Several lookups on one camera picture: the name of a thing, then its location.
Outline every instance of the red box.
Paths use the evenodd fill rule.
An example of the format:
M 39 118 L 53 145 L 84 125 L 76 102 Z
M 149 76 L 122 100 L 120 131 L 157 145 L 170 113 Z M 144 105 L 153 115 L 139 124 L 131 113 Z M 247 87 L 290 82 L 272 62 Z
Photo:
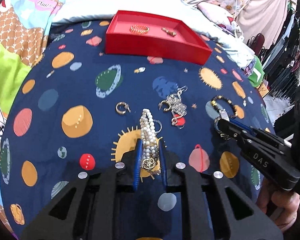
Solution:
M 130 32 L 132 25 L 146 25 L 149 32 Z M 175 31 L 172 37 L 162 27 Z M 162 57 L 204 65 L 212 49 L 184 22 L 160 15 L 118 11 L 106 32 L 106 54 Z

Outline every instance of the pink fabric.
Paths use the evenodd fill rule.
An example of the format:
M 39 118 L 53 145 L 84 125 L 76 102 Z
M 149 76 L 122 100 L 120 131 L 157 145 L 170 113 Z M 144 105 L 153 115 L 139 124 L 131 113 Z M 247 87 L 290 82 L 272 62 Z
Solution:
M 245 43 L 261 33 L 265 37 L 264 47 L 269 49 L 278 39 L 287 17 L 289 0 L 250 0 L 237 17 L 243 31 Z

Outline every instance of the tiled floor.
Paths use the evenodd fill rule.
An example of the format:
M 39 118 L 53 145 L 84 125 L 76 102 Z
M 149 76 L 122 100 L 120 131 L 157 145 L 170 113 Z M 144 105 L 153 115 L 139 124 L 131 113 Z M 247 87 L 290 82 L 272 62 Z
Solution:
M 272 125 L 274 124 L 274 121 L 280 117 L 281 114 L 289 111 L 289 109 L 292 107 L 290 106 L 289 100 L 273 98 L 269 95 L 265 96 L 263 100 L 266 103 L 266 110 L 268 112 Z

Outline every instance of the colorful blanket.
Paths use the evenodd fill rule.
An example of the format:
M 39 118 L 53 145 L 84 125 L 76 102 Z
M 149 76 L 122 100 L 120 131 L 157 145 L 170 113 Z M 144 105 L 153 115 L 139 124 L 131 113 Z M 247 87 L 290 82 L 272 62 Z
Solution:
M 0 4 L 0 142 L 14 98 L 31 68 L 43 58 L 52 19 L 64 2 L 2 0 Z M 0 218 L 7 224 L 4 212 Z

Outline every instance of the white quilt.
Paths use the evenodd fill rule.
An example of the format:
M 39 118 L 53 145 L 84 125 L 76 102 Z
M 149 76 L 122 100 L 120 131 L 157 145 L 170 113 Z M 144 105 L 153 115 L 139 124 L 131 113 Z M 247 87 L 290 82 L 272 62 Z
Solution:
M 237 65 L 244 69 L 254 52 L 241 41 L 224 33 L 201 11 L 181 0 L 66 0 L 52 25 L 64 25 L 89 20 L 111 20 L 118 10 L 152 13 L 179 19 L 194 31 L 218 42 Z

